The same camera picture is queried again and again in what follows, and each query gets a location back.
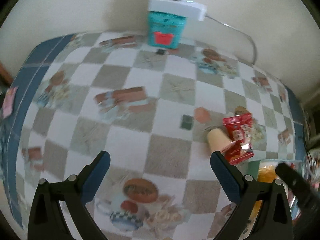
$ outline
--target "small black square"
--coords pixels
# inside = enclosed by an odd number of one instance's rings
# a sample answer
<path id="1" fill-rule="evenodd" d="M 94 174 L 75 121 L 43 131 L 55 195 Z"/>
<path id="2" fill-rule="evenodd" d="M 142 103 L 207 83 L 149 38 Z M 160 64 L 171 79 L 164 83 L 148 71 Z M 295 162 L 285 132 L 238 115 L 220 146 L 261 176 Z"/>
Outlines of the small black square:
<path id="1" fill-rule="evenodd" d="M 164 55 L 165 52 L 166 52 L 165 49 L 158 49 L 157 52 L 156 52 L 156 54 L 158 54 L 158 55 Z"/>
<path id="2" fill-rule="evenodd" d="M 193 126 L 193 116 L 184 114 L 182 116 L 180 128 L 190 131 L 192 129 L 192 126 Z"/>

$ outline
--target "teal box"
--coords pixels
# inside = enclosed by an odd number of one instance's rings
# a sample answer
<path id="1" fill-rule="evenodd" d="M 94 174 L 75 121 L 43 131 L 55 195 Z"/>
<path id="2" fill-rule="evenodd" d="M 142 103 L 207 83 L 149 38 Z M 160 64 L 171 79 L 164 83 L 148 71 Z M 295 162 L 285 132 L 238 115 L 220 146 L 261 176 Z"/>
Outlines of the teal box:
<path id="1" fill-rule="evenodd" d="M 176 49 L 187 18 L 161 12 L 150 12 L 148 16 L 150 46 Z"/>

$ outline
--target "pink card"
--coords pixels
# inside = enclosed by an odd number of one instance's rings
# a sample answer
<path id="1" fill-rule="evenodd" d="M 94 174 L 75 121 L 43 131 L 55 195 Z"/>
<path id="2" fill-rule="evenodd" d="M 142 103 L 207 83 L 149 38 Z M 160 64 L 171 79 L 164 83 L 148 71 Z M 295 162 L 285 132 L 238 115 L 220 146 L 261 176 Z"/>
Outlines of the pink card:
<path id="1" fill-rule="evenodd" d="M 16 95 L 18 87 L 9 88 L 4 97 L 2 105 L 2 118 L 8 117 L 12 113 L 14 97 Z"/>

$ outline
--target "gray tile pattern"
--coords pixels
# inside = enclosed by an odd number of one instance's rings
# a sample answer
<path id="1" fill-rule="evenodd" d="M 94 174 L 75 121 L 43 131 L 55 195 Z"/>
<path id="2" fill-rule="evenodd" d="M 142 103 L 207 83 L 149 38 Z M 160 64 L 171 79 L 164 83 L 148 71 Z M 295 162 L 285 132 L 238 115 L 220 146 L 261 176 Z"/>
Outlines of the gray tile pattern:
<path id="1" fill-rule="evenodd" d="M 62 100 L 61 104 L 57 105 L 57 109 L 65 113 L 78 115 L 89 92 L 89 87 L 70 84 L 69 89 L 68 98 Z"/>
<path id="2" fill-rule="evenodd" d="M 216 87 L 223 88 L 223 80 L 221 75 L 214 75 L 209 73 L 204 73 L 202 70 L 197 70 L 197 80 L 214 85 Z"/>
<path id="3" fill-rule="evenodd" d="M 293 153 L 287 153 L 287 160 L 293 160 L 294 156 Z"/>
<path id="4" fill-rule="evenodd" d="M 151 135 L 144 172 L 185 179 L 188 173 L 191 142 Z"/>
<path id="5" fill-rule="evenodd" d="M 220 189 L 218 181 L 187 180 L 183 205 L 193 214 L 214 213 Z"/>
<path id="6" fill-rule="evenodd" d="M 64 177 L 67 154 L 67 149 L 46 140 L 43 153 L 44 168 L 61 181 Z"/>
<path id="7" fill-rule="evenodd" d="M 178 52 L 174 53 L 173 55 L 189 59 L 190 55 L 192 55 L 194 52 L 195 46 L 179 43 Z"/>
<path id="8" fill-rule="evenodd" d="M 130 130 L 137 130 L 141 132 L 151 132 L 153 126 L 153 119 L 156 114 L 156 98 L 148 98 L 153 105 L 152 110 L 140 113 L 131 113 L 126 119 L 117 119 L 113 121 L 114 125 L 122 126 Z"/>
<path id="9" fill-rule="evenodd" d="M 121 89 L 130 72 L 130 68 L 103 65 L 92 86 L 108 89 Z"/>
<path id="10" fill-rule="evenodd" d="M 244 87 L 245 97 L 261 103 L 260 94 L 258 91 L 259 87 L 256 84 L 252 84 L 251 82 L 244 79 L 242 80 L 242 84 Z"/>
<path id="11" fill-rule="evenodd" d="M 36 115 L 32 129 L 42 136 L 47 136 L 55 110 L 52 108 L 40 108 Z"/>
<path id="12" fill-rule="evenodd" d="M 280 99 L 273 94 L 270 94 L 270 97 L 271 97 L 271 101 L 273 104 L 273 109 L 275 111 L 277 111 L 278 113 L 282 114 L 282 107 L 281 107 Z"/>
<path id="13" fill-rule="evenodd" d="M 84 47 L 92 47 L 101 33 L 85 33 L 82 35 L 82 42 Z"/>
<path id="14" fill-rule="evenodd" d="M 262 111 L 266 126 L 277 129 L 275 112 L 266 106 L 262 106 Z"/>
<path id="15" fill-rule="evenodd" d="M 227 113 L 234 113 L 237 106 L 243 106 L 244 108 L 247 108 L 247 102 L 244 96 L 241 96 L 229 90 L 224 90 L 224 96 Z"/>
<path id="16" fill-rule="evenodd" d="M 17 192 L 24 198 L 24 178 L 16 172 L 16 187 Z"/>
<path id="17" fill-rule="evenodd" d="M 276 160 L 278 159 L 278 153 L 276 152 L 266 152 L 266 157 L 268 160 Z"/>
<path id="18" fill-rule="evenodd" d="M 79 117 L 71 139 L 70 149 L 83 155 L 95 157 L 98 152 L 104 149 L 108 132 L 109 126 L 107 124 Z"/>
<path id="19" fill-rule="evenodd" d="M 109 56 L 109 53 L 104 52 L 101 47 L 91 48 L 83 63 L 104 63 Z"/>
<path id="20" fill-rule="evenodd" d="M 171 74 L 163 74 L 160 98 L 182 104 L 194 105 L 195 81 Z"/>
<path id="21" fill-rule="evenodd" d="M 20 142 L 19 142 L 19 147 L 21 149 L 27 148 L 29 145 L 29 138 L 30 138 L 30 133 L 31 129 L 23 126 L 21 130 L 21 135 L 20 135 Z"/>
<path id="22" fill-rule="evenodd" d="M 155 71 L 164 71 L 167 55 L 156 55 L 151 51 L 139 51 L 133 67 L 146 68 Z"/>
<path id="23" fill-rule="evenodd" d="M 63 63 L 59 68 L 59 71 L 63 71 L 65 78 L 70 79 L 79 65 L 80 63 Z"/>
<path id="24" fill-rule="evenodd" d="M 292 121 L 289 117 L 284 116 L 284 122 L 286 128 L 289 130 L 290 134 L 293 134 Z"/>

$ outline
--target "white wall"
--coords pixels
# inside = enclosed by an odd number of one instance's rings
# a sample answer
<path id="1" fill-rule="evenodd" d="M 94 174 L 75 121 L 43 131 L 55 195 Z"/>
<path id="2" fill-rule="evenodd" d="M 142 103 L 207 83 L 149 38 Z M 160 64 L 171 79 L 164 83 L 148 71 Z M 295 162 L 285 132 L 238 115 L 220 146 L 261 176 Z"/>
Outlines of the white wall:
<path id="1" fill-rule="evenodd" d="M 300 0 L 194 0 L 208 14 L 248 33 L 257 64 L 298 96 L 320 80 L 320 30 Z M 0 60 L 15 75 L 31 50 L 59 35 L 100 30 L 146 30 L 147 0 L 20 0 L 0 29 Z M 188 22 L 184 36 L 230 50 L 247 60 L 247 40 L 223 26 Z"/>

